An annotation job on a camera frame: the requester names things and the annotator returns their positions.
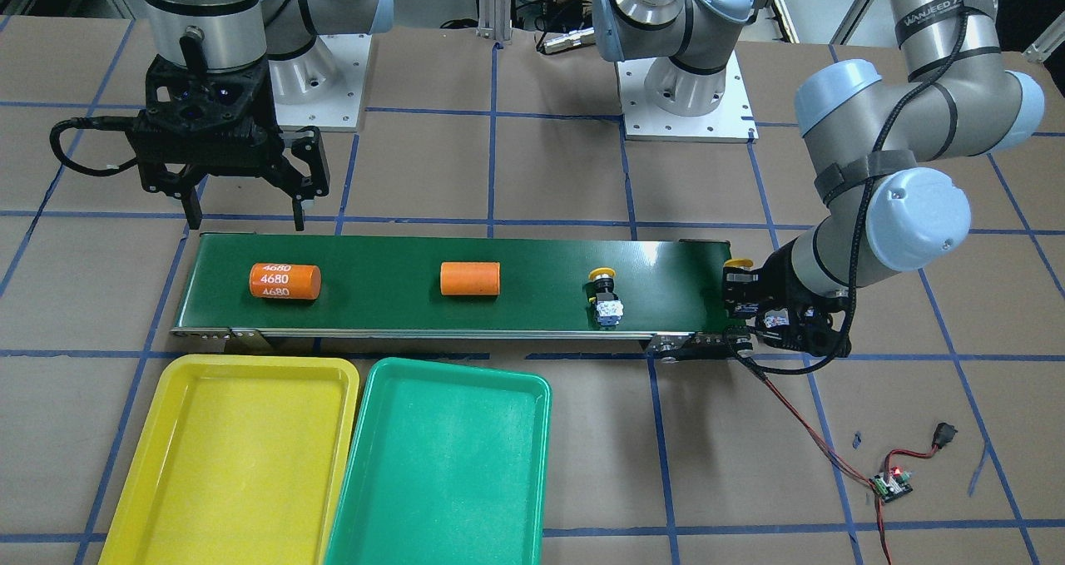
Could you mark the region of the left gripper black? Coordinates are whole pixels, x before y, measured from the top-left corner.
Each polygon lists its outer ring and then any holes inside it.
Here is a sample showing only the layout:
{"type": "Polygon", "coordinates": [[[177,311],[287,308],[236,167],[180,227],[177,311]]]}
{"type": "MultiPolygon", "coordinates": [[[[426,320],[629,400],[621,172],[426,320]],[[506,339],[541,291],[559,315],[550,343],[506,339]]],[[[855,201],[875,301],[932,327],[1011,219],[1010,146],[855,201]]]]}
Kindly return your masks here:
{"type": "Polygon", "coordinates": [[[832,327],[832,315],[849,306],[849,297],[825,297],[807,289],[794,273],[792,247],[782,247],[758,269],[723,269],[724,308],[731,318],[753,319],[757,336],[773,348],[814,358],[849,356],[849,334],[832,327]]]}

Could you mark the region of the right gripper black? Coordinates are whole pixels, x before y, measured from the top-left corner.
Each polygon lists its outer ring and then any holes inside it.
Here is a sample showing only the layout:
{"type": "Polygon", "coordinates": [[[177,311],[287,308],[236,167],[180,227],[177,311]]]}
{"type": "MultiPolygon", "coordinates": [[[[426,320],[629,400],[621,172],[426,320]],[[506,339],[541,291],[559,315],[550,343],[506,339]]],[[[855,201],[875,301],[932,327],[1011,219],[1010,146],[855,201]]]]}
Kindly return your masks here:
{"type": "Polygon", "coordinates": [[[305,201],[329,194],[322,132],[277,122],[269,61],[198,78],[157,56],[146,72],[146,106],[126,133],[141,186],[183,200],[189,228],[201,228],[194,189],[206,176],[258,177],[292,198],[296,231],[305,231],[305,201]]]}

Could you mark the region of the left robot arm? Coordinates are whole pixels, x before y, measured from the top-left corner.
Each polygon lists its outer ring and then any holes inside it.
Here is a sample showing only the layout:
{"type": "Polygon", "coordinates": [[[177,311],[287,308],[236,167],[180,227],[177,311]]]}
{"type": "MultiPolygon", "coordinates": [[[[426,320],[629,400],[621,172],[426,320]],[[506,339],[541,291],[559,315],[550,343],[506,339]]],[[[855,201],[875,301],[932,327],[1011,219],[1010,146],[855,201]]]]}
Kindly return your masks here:
{"type": "MultiPolygon", "coordinates": [[[[857,290],[919,270],[968,235],[968,198],[929,167],[1026,142],[1045,97],[1007,71],[995,30],[997,0],[890,0],[908,64],[903,84],[874,64],[826,66],[794,94],[794,117],[828,216],[760,268],[724,265],[723,340],[754,334],[819,358],[849,353],[857,290]]],[[[755,0],[591,0],[599,52],[649,64],[636,103],[666,124],[703,124],[730,95],[730,59],[755,0]]]]}

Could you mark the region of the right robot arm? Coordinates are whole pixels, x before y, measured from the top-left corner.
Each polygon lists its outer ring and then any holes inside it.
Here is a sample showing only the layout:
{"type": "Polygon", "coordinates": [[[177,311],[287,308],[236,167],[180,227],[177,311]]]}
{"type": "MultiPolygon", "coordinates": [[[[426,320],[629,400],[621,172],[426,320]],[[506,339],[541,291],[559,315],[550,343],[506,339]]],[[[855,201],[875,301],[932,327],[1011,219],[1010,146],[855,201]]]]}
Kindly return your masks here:
{"type": "Polygon", "coordinates": [[[157,54],[126,133],[143,189],[181,202],[196,229],[202,179],[260,178],[304,230],[330,188],[320,124],[330,105],[359,110],[324,40],[387,32],[394,0],[144,1],[157,54]]]}

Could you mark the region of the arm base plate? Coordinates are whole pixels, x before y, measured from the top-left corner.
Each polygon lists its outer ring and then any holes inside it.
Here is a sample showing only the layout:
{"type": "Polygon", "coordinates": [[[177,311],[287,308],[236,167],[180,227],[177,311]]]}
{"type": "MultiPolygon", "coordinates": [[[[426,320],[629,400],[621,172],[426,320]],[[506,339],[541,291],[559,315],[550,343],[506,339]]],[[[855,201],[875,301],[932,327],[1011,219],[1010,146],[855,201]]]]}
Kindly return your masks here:
{"type": "Polygon", "coordinates": [[[276,118],[294,131],[357,132],[368,76],[368,34],[320,37],[304,56],[269,61],[276,118]]]}
{"type": "Polygon", "coordinates": [[[708,77],[679,71],[670,59],[616,64],[629,142],[746,143],[760,137],[736,53],[708,77]]]}

